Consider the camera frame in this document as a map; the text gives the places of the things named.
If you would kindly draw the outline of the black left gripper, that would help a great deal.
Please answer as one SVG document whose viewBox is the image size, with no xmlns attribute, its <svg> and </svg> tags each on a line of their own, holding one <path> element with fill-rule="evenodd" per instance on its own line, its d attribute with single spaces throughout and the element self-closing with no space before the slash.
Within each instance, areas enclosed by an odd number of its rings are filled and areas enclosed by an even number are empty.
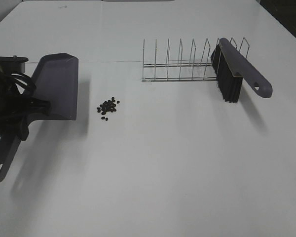
<svg viewBox="0 0 296 237">
<path fill-rule="evenodd" d="M 24 73 L 5 74 L 0 72 L 0 137 L 10 124 L 21 117 L 17 125 L 17 135 L 21 141 L 29 136 L 27 114 L 50 114 L 51 103 L 47 100 L 32 98 L 37 87 Z"/>
</svg>

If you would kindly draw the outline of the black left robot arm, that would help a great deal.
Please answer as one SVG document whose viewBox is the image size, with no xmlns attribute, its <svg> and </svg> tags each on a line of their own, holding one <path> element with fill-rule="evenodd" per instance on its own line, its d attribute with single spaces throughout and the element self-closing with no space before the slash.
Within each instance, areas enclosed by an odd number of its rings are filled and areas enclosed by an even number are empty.
<svg viewBox="0 0 296 237">
<path fill-rule="evenodd" d="M 29 136 L 27 116 L 49 115 L 51 103 L 37 99 L 37 85 L 31 77 L 19 71 L 7 71 L 0 62 L 0 124 L 13 130 L 24 141 Z"/>
</svg>

